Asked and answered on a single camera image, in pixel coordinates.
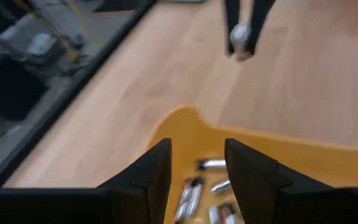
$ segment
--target wooden table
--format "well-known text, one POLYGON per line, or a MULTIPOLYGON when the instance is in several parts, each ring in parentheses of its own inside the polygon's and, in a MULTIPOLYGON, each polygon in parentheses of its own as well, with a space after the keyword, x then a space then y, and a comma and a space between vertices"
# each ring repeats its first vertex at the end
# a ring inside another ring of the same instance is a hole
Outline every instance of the wooden table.
POLYGON ((220 1, 158 3, 5 186, 97 186, 183 104, 211 123, 358 146, 358 1, 278 0, 245 63, 223 43, 220 1))

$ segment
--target aa battery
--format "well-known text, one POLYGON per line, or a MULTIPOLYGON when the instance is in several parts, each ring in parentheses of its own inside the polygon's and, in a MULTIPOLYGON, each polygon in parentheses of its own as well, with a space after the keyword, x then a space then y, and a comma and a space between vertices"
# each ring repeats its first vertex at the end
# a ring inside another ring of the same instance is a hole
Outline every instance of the aa battery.
POLYGON ((193 182, 194 180, 191 178, 185 180, 185 186, 183 188, 183 192, 181 194, 181 198, 179 201, 179 206, 175 214, 175 223, 178 223, 180 220, 186 217, 186 211, 189 204, 189 199, 193 191, 193 186, 192 186, 193 182))
POLYGON ((219 206, 219 212, 221 214, 223 224, 237 223, 236 212, 234 211, 234 207, 232 204, 226 203, 219 206))
POLYGON ((211 189, 211 192, 218 195, 223 194, 231 189, 230 180, 224 180, 216 185, 214 185, 211 189))
POLYGON ((204 178, 197 177, 193 181, 193 190, 191 191, 191 197, 186 211, 186 217, 192 217, 197 211, 198 204, 200 202, 201 193, 203 191, 204 178))
POLYGON ((221 224, 221 216, 217 206, 214 205, 208 209, 208 216, 210 224, 221 224))
POLYGON ((206 169, 226 169, 226 161, 224 159, 200 159, 197 162, 197 170, 206 169))

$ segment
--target silver battery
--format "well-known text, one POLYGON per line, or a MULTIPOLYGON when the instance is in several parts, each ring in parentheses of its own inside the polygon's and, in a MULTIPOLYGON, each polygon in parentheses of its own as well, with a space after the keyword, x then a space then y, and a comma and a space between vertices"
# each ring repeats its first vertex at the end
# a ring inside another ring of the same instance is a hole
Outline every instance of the silver battery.
POLYGON ((197 162, 197 170, 206 169, 226 169, 226 161, 224 159, 200 159, 197 162))
POLYGON ((193 217, 196 214, 198 204, 200 202, 201 193, 203 191, 204 178, 197 177, 193 182, 193 190, 186 211, 186 217, 193 217))
POLYGON ((222 217, 223 224, 237 224, 236 212, 232 204, 227 203, 219 206, 219 212, 222 217))
POLYGON ((237 24, 230 32, 230 41, 234 47, 234 54, 239 60, 245 60, 249 56, 249 53, 246 52, 246 44, 250 36, 250 31, 251 29, 248 24, 242 22, 237 24))
POLYGON ((216 185, 214 185, 211 189, 211 192, 218 195, 223 194, 231 189, 230 180, 224 180, 216 185))
POLYGON ((175 214, 175 223, 186 217, 187 206, 189 204, 189 199, 191 196, 191 192, 193 191, 193 179, 186 179, 185 186, 183 188, 183 192, 180 197, 179 206, 177 212, 175 214))
POLYGON ((221 216, 217 206, 213 205, 208 209, 209 223, 221 224, 221 216))

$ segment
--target cable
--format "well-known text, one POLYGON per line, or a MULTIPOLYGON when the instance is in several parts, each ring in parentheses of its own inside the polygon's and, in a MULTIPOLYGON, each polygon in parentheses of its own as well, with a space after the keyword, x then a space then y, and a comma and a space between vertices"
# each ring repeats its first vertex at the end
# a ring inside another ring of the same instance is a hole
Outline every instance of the cable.
POLYGON ((89 29, 89 27, 86 25, 85 19, 82 16, 81 11, 78 9, 78 7, 74 4, 73 0, 67 0, 68 5, 71 7, 73 11, 77 13, 78 18, 80 18, 80 23, 84 27, 84 29, 89 33, 89 36, 95 43, 97 43, 99 46, 101 46, 101 42, 96 38, 96 36, 93 34, 93 32, 89 29))
POLYGON ((63 33, 63 34, 66 35, 67 37, 70 37, 69 32, 67 32, 66 29, 63 29, 63 28, 60 26, 59 22, 56 21, 56 19, 55 19, 55 14, 52 15, 52 13, 51 13, 48 9, 46 9, 46 7, 45 7, 45 10, 43 10, 42 12, 41 12, 41 10, 40 10, 40 14, 47 16, 47 17, 48 17, 48 21, 50 21, 51 24, 54 24, 56 30, 60 30, 61 33, 63 33))
POLYGON ((70 44, 67 41, 62 40, 59 37, 58 32, 57 32, 56 28, 53 26, 53 24, 51 24, 49 21, 44 19, 42 17, 42 15, 40 15, 38 12, 32 10, 23 0, 15 0, 14 2, 19 7, 23 7, 26 11, 28 11, 31 14, 33 14, 37 19, 39 19, 40 21, 42 21, 46 25, 47 29, 50 30, 52 35, 54 37, 58 38, 60 40, 60 42, 62 43, 63 47, 66 48, 67 54, 70 57, 71 62, 75 62, 78 59, 78 53, 75 50, 71 49, 70 44))

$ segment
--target yellow bin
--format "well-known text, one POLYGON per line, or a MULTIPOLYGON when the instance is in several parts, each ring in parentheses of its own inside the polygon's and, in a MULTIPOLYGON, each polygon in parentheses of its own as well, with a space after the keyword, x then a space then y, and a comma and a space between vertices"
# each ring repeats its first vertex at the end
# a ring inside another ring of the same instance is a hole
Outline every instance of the yellow bin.
POLYGON ((183 107, 170 113, 158 126, 148 149, 163 138, 172 139, 172 184, 165 211, 165 223, 172 224, 184 180, 206 178, 196 217, 187 223, 209 223, 208 208, 235 202, 234 194, 215 196, 211 185, 227 178, 226 171, 195 171, 196 160, 223 158, 224 140, 234 138, 280 163, 333 187, 358 187, 358 147, 343 147, 302 139, 219 128, 205 123, 195 108, 183 107))

